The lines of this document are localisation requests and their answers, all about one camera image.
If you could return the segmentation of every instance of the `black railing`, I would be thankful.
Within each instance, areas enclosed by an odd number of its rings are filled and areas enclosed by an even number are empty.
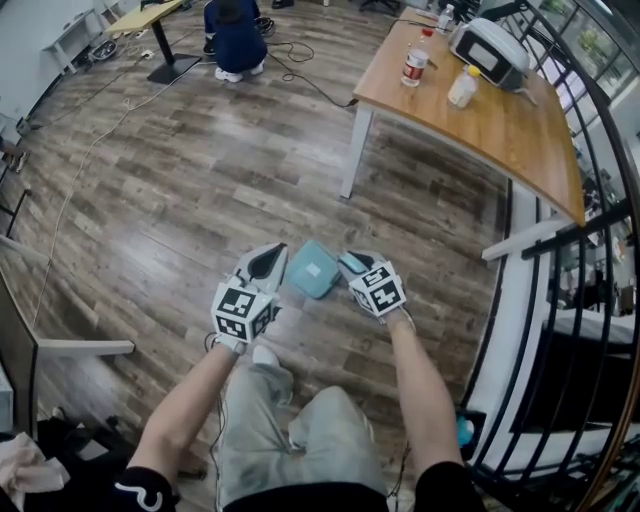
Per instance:
[[[633,160],[628,156],[625,144],[609,111],[610,98],[602,92],[594,78],[585,71],[560,35],[576,16],[579,7],[576,6],[560,30],[557,31],[542,13],[526,0],[519,2],[519,6],[519,9],[513,10],[515,14],[510,14],[503,20],[503,26],[528,48],[529,53],[536,61],[535,70],[539,71],[556,88],[564,86],[566,93],[571,98],[571,108],[575,109],[580,126],[579,132],[584,138],[588,163],[591,166],[590,169],[583,169],[583,175],[587,178],[593,176],[595,190],[592,193],[588,193],[588,187],[583,184],[585,199],[589,202],[589,209],[593,216],[586,223],[586,226],[573,226],[560,231],[555,237],[540,241],[522,253],[523,259],[533,260],[531,291],[528,309],[525,312],[525,326],[502,403],[498,407],[493,423],[488,427],[489,431],[477,451],[471,469],[475,481],[486,492],[514,510],[586,510],[594,502],[604,481],[607,478],[612,478],[613,472],[611,470],[615,461],[624,455],[622,446],[640,392],[640,351],[638,351],[640,316],[635,316],[633,334],[630,336],[629,342],[622,348],[610,340],[616,298],[619,294],[617,285],[614,285],[612,230],[618,233],[623,230],[623,226],[628,226],[625,224],[626,222],[631,225],[631,233],[626,237],[626,241],[636,249],[633,251],[634,288],[632,295],[634,300],[631,304],[633,314],[636,312],[635,305],[639,299],[638,288],[635,285],[638,283],[640,269],[640,244],[638,243],[640,180],[638,171],[633,165]],[[524,27],[518,23],[523,19],[526,20]],[[542,54],[539,55],[536,52],[536,47],[540,46]],[[615,57],[609,59],[606,67],[611,66],[611,63],[619,55],[619,51],[616,51],[614,55]],[[543,65],[545,60],[553,63],[558,75],[557,78],[550,79]],[[581,94],[588,95],[593,103],[604,128],[607,142],[615,157],[626,196],[617,202],[605,189],[603,183],[605,180],[598,164],[600,155],[594,147],[592,135],[587,126],[590,120],[585,119],[581,106],[578,104],[580,98],[574,96],[570,84],[567,82],[571,73],[575,73],[584,83],[585,91]],[[589,277],[586,271],[587,253],[594,252],[594,245],[596,248],[599,246],[604,249],[604,258],[594,258],[594,260],[600,261],[598,265],[600,265],[599,271],[602,272],[600,274],[602,278],[598,280],[596,277],[595,283],[587,285]],[[577,248],[578,284],[575,294],[567,293],[567,290],[561,287],[562,270],[566,266],[563,258],[573,248]],[[540,298],[536,297],[541,257],[547,253],[550,253],[550,275],[552,277],[549,280],[549,293],[545,298],[549,308],[546,327],[541,332],[536,361],[528,376],[527,388],[519,404],[518,414],[509,428],[510,440],[500,461],[497,464],[495,462],[488,464],[486,462],[487,454],[496,446],[498,431],[501,427],[504,430],[502,423],[505,412],[513,398],[516,381],[521,378],[520,371],[529,340],[531,320],[536,304],[539,305],[541,302]],[[560,308],[567,306],[569,306],[568,311],[572,311],[570,318],[573,319],[573,325],[570,333],[566,333],[560,339],[555,328],[559,312],[562,311],[563,314],[567,312],[567,310],[563,311]],[[591,315],[586,312],[586,308],[589,306],[597,308],[599,312],[596,320],[593,320],[594,317],[591,316],[590,323],[586,324],[585,317]],[[589,327],[593,325],[593,322],[601,326],[601,331],[599,336],[591,335],[586,340],[583,335],[583,327],[585,325]],[[614,375],[612,380],[608,366],[612,361],[610,352],[613,348],[616,348],[616,357],[618,358],[616,362],[622,361],[620,364],[624,367],[624,371],[619,375]],[[557,360],[558,357],[563,361],[561,375],[549,375],[548,368],[554,362],[552,358]],[[611,382],[617,386],[616,389],[619,390],[620,397],[616,399],[617,401],[613,400],[615,406],[608,407],[603,412],[601,410],[603,408],[601,395],[603,389],[610,386]],[[576,407],[574,403],[576,397],[581,397],[578,400],[579,407]],[[543,402],[544,412],[541,412],[541,403]],[[606,425],[604,426],[602,425],[603,415],[606,416],[606,421],[604,421]],[[567,424],[571,425],[569,429],[571,441],[562,448],[563,453],[556,456],[558,462],[541,464],[541,456],[545,448],[549,447],[549,440],[559,430],[562,430],[563,435],[566,435]],[[582,454],[580,453],[581,441],[584,439],[585,431],[592,428],[606,429],[606,441],[599,452],[596,450],[596,453]],[[531,453],[525,453],[528,462],[515,469],[508,467],[522,436],[531,433],[539,434],[540,437],[535,448],[530,450]],[[633,446],[635,450],[637,444],[633,443],[629,446]]]

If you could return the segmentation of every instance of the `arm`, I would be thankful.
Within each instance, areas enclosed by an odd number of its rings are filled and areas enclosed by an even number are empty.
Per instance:
[[[401,309],[386,316],[400,392],[400,408],[416,475],[445,461],[462,464],[449,391]]]
[[[214,345],[150,416],[128,467],[145,467],[174,484],[182,452],[191,446],[238,359]]]

